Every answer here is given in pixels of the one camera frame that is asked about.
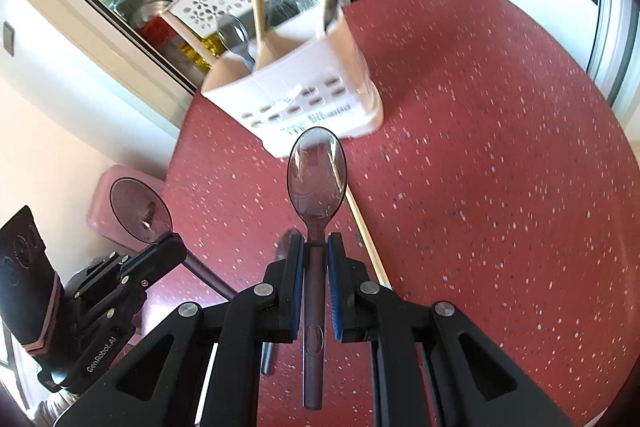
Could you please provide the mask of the dark translucent spoon one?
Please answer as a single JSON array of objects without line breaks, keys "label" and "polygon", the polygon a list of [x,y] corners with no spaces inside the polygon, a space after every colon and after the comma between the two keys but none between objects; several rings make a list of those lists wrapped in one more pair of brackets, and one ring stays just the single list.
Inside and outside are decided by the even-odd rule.
[{"label": "dark translucent spoon one", "polygon": [[314,127],[299,135],[288,158],[286,187],[307,229],[304,269],[303,405],[322,408],[326,345],[326,226],[345,197],[347,168],[340,140]]}]

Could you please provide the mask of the dark translucent spoon two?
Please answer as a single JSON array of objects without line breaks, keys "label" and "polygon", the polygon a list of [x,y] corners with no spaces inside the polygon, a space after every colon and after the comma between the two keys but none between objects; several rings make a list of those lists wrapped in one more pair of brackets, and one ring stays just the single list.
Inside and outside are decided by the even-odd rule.
[{"label": "dark translucent spoon two", "polygon": [[[140,191],[139,195],[149,197],[149,205],[140,213],[138,217],[130,219],[117,216],[122,227],[137,241],[148,245],[160,245],[169,235],[177,236],[174,232],[170,211],[163,199],[155,193],[151,187],[143,182],[131,178],[122,178],[117,180],[111,189],[111,204],[114,211],[116,190],[124,188],[127,182],[132,182],[134,187]],[[194,277],[212,288],[218,295],[231,300],[238,292],[235,291],[221,277],[218,277],[209,267],[198,257],[196,257],[189,248],[186,248],[182,265],[189,270]]]}]

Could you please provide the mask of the pink utensil holder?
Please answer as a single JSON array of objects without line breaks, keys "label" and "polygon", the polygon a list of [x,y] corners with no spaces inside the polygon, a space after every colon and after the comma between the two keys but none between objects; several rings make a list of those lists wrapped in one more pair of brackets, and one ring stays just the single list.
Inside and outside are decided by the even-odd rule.
[{"label": "pink utensil holder", "polygon": [[336,10],[322,35],[314,31],[318,17],[315,6],[269,29],[254,70],[225,53],[201,87],[275,158],[288,156],[312,127],[356,139],[383,124],[381,97],[344,11]]}]

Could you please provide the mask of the pink stool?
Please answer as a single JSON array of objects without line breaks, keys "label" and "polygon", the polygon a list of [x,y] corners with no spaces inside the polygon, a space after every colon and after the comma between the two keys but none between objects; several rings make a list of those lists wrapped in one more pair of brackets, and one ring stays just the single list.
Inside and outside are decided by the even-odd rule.
[{"label": "pink stool", "polygon": [[130,251],[142,251],[145,243],[137,241],[120,224],[117,216],[121,218],[138,217],[146,206],[149,205],[149,197],[140,196],[140,191],[134,187],[132,182],[127,182],[124,188],[116,190],[115,209],[111,204],[112,185],[119,179],[131,178],[143,182],[158,195],[163,193],[165,181],[150,176],[149,174],[125,167],[114,165],[108,168],[96,184],[91,204],[87,212],[87,225],[104,239],[128,248]]}]

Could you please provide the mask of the dark translucent spoon three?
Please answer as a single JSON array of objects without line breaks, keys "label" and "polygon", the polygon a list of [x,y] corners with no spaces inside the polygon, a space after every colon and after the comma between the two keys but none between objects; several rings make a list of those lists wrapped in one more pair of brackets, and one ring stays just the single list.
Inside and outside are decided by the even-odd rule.
[{"label": "dark translucent spoon three", "polygon": [[222,14],[217,20],[217,32],[227,50],[241,57],[245,67],[253,72],[255,61],[248,52],[250,36],[244,24],[231,14]]}]

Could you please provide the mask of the steel bowl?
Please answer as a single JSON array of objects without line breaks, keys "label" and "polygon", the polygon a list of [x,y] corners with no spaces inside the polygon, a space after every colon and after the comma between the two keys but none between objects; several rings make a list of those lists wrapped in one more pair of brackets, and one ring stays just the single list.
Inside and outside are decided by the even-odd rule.
[{"label": "steel bowl", "polygon": [[161,16],[170,0],[149,0],[142,4],[119,5],[116,12],[134,29],[140,29],[153,18]]}]

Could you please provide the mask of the long bamboo chopstick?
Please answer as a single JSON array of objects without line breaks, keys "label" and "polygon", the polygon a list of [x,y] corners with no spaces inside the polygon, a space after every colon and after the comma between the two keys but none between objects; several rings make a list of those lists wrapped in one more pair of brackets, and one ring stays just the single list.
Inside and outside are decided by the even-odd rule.
[{"label": "long bamboo chopstick", "polygon": [[378,279],[378,283],[386,288],[392,288],[390,278],[388,277],[382,259],[378,254],[378,248],[376,248],[375,243],[373,242],[369,228],[367,227],[367,223],[363,219],[363,215],[356,202],[355,196],[354,194],[352,194],[352,190],[349,186],[346,186],[346,199],[350,211],[352,212],[352,217],[354,217],[354,220],[356,222],[364,248],[366,248],[373,271],[376,278]]}]

